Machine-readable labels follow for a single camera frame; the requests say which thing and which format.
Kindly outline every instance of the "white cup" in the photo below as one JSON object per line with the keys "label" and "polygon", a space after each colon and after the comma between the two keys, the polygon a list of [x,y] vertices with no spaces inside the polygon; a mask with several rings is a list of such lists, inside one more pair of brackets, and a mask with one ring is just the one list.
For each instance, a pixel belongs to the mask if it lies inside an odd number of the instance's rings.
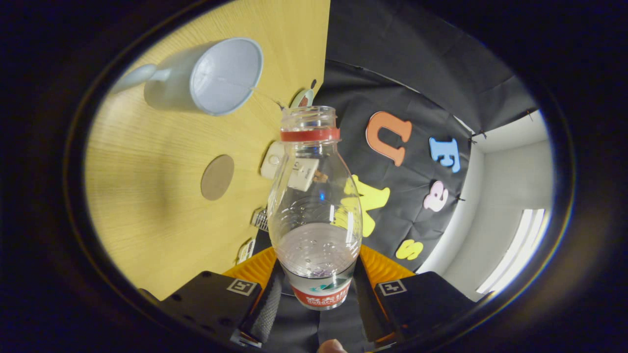
{"label": "white cup", "polygon": [[159,65],[143,65],[119,79],[115,94],[144,85],[149,106],[162,110],[230,114],[252,95],[264,55],[250,38],[213,41],[176,53]]}

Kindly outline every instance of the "window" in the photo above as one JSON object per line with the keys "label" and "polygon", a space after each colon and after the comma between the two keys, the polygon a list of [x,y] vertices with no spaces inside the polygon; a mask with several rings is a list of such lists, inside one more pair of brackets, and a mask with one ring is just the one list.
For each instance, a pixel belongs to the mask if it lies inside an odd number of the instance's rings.
{"label": "window", "polygon": [[511,245],[495,270],[477,288],[478,293],[501,291],[521,272],[543,238],[544,232],[540,230],[544,215],[544,209],[523,211]]}

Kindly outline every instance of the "wooden table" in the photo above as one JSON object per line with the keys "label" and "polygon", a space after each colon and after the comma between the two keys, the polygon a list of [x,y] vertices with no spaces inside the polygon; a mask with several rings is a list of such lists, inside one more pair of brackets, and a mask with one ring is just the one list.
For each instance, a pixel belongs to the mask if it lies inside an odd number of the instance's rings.
{"label": "wooden table", "polygon": [[[151,47],[129,67],[159,63],[208,41],[256,40],[264,52],[259,89],[290,103],[323,82],[329,0],[239,0],[204,14]],[[222,273],[254,237],[253,211],[266,205],[271,181],[259,174],[277,140],[281,113],[260,94],[233,114],[158,111],[143,85],[110,95],[87,146],[87,200],[96,231],[117,267],[159,299],[203,270]],[[225,195],[203,198],[200,181],[215,157],[233,157]]]}

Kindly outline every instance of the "plastic bottle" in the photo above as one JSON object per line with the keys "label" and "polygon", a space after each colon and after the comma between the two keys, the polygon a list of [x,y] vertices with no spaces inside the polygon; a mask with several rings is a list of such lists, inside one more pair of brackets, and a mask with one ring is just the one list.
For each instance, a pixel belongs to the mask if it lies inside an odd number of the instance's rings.
{"label": "plastic bottle", "polygon": [[362,244],[359,194],[338,154],[335,109],[285,109],[279,164],[268,201],[271,242],[299,301],[342,304]]}

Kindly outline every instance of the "red bottle ring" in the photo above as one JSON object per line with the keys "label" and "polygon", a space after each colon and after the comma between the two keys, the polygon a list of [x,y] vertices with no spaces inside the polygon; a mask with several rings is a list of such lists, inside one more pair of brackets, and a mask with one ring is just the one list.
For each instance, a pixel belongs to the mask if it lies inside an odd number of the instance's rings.
{"label": "red bottle ring", "polygon": [[307,131],[282,131],[283,142],[340,140],[340,129],[318,129]]}

